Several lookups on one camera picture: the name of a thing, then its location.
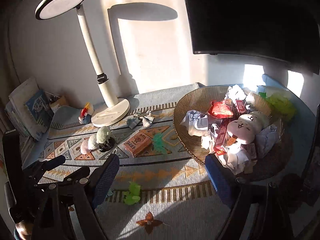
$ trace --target table runner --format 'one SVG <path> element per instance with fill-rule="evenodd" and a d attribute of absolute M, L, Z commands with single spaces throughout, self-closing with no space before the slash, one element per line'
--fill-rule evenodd
<path fill-rule="evenodd" d="M 205 168 L 182 146 L 172 123 L 174 107 L 179 99 L 198 87 L 197 84 L 180 87 L 176 98 L 165 90 L 157 98 L 152 93 L 131 98 L 131 102 L 137 99 L 144 105 L 138 104 L 134 109 L 137 104 L 131 104 L 127 116 L 110 127 L 116 145 L 105 153 L 96 150 L 82 155 L 81 143 L 98 128 L 92 124 L 80 125 L 76 119 L 78 109 L 60 109 L 39 160 L 63 154 L 66 162 L 46 172 L 42 182 L 62 181 L 83 165 L 89 166 L 92 172 L 105 162 L 110 153 L 115 153 L 120 158 L 120 169 L 111 186 L 113 195 L 95 210 L 110 239 L 213 239 L 221 229 L 229 208 L 220 201 Z M 126 120 L 132 118 L 136 111 L 149 109 L 155 120 L 148 129 L 144 129 L 141 123 L 134 130 L 127 127 Z M 151 138 L 162 133 L 167 153 L 159 154 L 151 145 L 134 158 L 124 148 L 123 142 L 139 130 Z M 129 181 L 135 181 L 142 189 L 140 201 L 132 206 L 124 203 L 123 192 L 128 190 Z M 153 219 L 150 220 L 152 226 L 141 222 L 147 214 Z M 70 215 L 78 239 L 84 239 L 76 213 L 71 211 Z"/>

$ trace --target white desk lamp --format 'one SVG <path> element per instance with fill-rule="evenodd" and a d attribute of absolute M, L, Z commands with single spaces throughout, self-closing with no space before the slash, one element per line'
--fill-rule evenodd
<path fill-rule="evenodd" d="M 76 8 L 84 42 L 97 74 L 98 86 L 106 103 L 106 106 L 102 106 L 94 111 L 91 121 L 97 127 L 108 126 L 121 120 L 129 111 L 130 104 L 127 99 L 118 99 L 116 97 L 107 75 L 101 68 L 92 43 L 82 2 L 83 0 L 42 0 L 36 9 L 36 18 L 38 20 L 50 19 Z"/>

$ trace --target round lamp head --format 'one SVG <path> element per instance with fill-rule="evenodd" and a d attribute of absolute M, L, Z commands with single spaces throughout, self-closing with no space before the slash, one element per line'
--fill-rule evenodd
<path fill-rule="evenodd" d="M 36 18 L 45 20 L 56 17 L 81 4 L 83 0 L 42 0 L 36 9 Z"/>

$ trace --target round tray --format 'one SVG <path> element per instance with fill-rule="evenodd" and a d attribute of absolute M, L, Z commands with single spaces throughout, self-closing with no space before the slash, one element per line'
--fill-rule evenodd
<path fill-rule="evenodd" d="M 187 111 L 197 110 L 200 112 L 207 112 L 211 106 L 210 101 L 223 100 L 227 90 L 227 86 L 212 86 L 196 89 L 181 98 L 174 109 L 173 126 L 179 140 L 186 150 L 202 164 L 204 164 L 204 159 L 208 155 L 209 150 L 201 147 L 201 137 L 190 136 L 186 127 L 180 125 L 180 123 Z M 252 103 L 257 111 L 263 112 L 271 119 L 271 109 L 265 99 L 247 90 L 244 90 L 244 93 L 249 96 L 247 97 L 247 101 Z"/>

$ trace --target lamp base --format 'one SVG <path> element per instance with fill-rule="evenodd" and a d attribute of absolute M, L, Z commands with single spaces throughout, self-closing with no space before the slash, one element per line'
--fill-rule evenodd
<path fill-rule="evenodd" d="M 102 106 L 94 111 L 91 122 L 96 127 L 112 125 L 120 121 L 129 112 L 129 109 L 129 101 L 124 98 L 119 98 L 119 102 L 115 106 Z"/>

